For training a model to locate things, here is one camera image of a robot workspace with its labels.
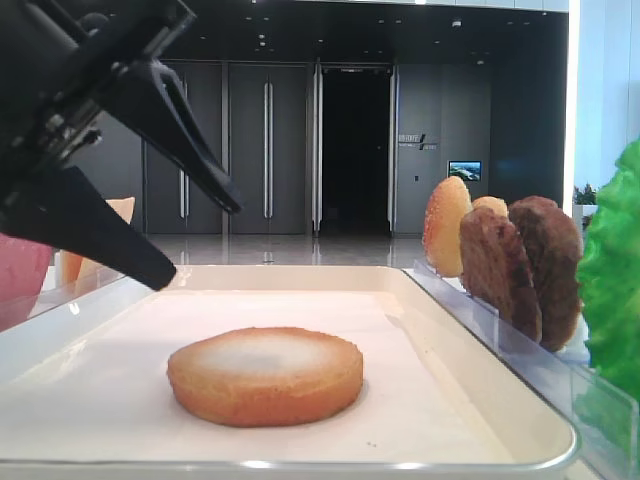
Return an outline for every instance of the bottom bun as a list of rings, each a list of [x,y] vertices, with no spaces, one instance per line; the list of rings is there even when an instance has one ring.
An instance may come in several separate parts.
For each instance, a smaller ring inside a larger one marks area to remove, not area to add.
[[[301,328],[248,328],[188,345],[167,375],[191,414],[234,427],[288,426],[350,406],[363,384],[363,358],[346,340]]]

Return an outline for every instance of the dark doorway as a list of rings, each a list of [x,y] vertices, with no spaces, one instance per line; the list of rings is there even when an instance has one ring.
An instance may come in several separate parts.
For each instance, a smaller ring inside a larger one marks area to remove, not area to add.
[[[388,235],[388,68],[325,69],[321,235]]]

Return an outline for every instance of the floor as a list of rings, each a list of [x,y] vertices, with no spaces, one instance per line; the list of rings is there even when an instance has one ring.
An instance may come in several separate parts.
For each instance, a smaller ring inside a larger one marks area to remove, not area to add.
[[[412,267],[424,257],[420,238],[152,235],[176,264],[387,265]]]

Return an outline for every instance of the top bun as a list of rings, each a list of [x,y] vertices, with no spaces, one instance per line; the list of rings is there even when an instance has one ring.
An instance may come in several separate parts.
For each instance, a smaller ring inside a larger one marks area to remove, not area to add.
[[[469,190],[459,177],[443,180],[431,194],[423,243],[427,260],[443,277],[458,277],[462,273],[460,221],[471,210]]]
[[[480,207],[490,208],[491,210],[493,210],[493,213],[502,217],[509,216],[509,209],[507,208],[507,204],[501,198],[489,196],[476,198],[473,201],[473,208],[475,210],[476,208]]]

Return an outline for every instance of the door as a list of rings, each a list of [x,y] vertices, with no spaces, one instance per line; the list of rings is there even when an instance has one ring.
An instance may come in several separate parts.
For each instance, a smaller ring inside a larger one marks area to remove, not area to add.
[[[307,71],[269,70],[273,109],[271,233],[305,233]]]
[[[244,209],[231,217],[231,233],[269,233],[268,69],[229,67],[230,173]]]
[[[204,139],[217,159],[222,150],[222,69],[219,65],[170,65]],[[146,227],[156,234],[219,234],[222,210],[178,167],[146,146]]]
[[[231,175],[246,199],[232,233],[305,232],[305,67],[230,68]]]

